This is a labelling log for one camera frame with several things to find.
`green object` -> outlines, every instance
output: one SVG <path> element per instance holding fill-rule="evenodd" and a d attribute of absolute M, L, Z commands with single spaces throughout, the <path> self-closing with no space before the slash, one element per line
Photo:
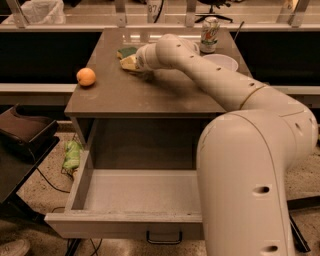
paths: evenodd
<path fill-rule="evenodd" d="M 65 158 L 62 167 L 65 170 L 74 170 L 79 167 L 81 149 L 81 145 L 76 141 L 67 141 L 64 144 Z"/>
<path fill-rule="evenodd" d="M 124 59 L 132 54 L 135 54 L 136 52 L 137 52 L 136 47 L 126 47 L 126 48 L 119 49 L 117 51 L 117 56 L 120 59 Z"/>

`can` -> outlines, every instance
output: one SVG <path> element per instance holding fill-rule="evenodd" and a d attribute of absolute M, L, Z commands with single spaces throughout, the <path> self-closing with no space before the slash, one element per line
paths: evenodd
<path fill-rule="evenodd" d="M 203 53 L 213 53 L 216 50 L 220 24 L 217 18 L 207 17 L 203 21 L 201 30 L 200 51 Z"/>

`drawer handle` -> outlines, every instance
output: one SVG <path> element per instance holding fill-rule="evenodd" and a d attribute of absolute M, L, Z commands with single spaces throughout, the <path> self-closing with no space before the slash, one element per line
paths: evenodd
<path fill-rule="evenodd" d="M 150 244 L 156 244 L 156 245 L 177 245 L 182 242 L 182 232 L 179 232 L 179 239 L 175 241 L 155 241 L 150 239 L 150 231 L 147 231 L 146 233 L 147 242 Z"/>

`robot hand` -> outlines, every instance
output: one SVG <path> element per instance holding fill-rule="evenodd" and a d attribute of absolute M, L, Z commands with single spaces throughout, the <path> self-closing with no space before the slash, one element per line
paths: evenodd
<path fill-rule="evenodd" d="M 164 35 L 136 53 L 140 70 L 178 69 L 226 114 L 203 131 L 198 185 L 208 256 L 294 255 L 284 173 L 311 154 L 318 125 L 300 102 Z"/>

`white plate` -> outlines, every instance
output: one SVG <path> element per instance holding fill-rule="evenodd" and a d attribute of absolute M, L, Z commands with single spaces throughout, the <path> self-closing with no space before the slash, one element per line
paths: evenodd
<path fill-rule="evenodd" d="M 238 70 L 238 62 L 236 62 L 233 58 L 222 55 L 222 54 L 207 54 L 203 56 L 203 58 L 208 59 L 217 65 L 227 68 L 231 71 L 237 71 Z"/>

